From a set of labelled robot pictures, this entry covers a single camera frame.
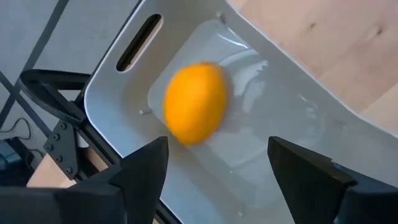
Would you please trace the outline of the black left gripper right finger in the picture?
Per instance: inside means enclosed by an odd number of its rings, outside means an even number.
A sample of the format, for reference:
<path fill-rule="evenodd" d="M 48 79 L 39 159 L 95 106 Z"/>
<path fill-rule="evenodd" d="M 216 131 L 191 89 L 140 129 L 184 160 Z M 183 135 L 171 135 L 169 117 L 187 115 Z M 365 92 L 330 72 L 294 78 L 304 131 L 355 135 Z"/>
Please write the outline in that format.
<path fill-rule="evenodd" d="M 267 155 L 295 223 L 333 223 L 345 191 L 356 185 L 329 157 L 277 136 Z"/>

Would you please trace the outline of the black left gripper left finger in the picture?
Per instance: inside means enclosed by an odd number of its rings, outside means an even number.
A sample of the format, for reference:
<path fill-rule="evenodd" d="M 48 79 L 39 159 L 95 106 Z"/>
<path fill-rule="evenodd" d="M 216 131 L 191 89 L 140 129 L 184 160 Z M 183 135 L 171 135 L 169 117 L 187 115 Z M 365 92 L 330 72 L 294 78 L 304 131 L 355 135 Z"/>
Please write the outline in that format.
<path fill-rule="evenodd" d="M 128 223 L 152 223 L 169 160 L 168 138 L 161 136 L 123 158 L 109 183 L 121 188 Z"/>

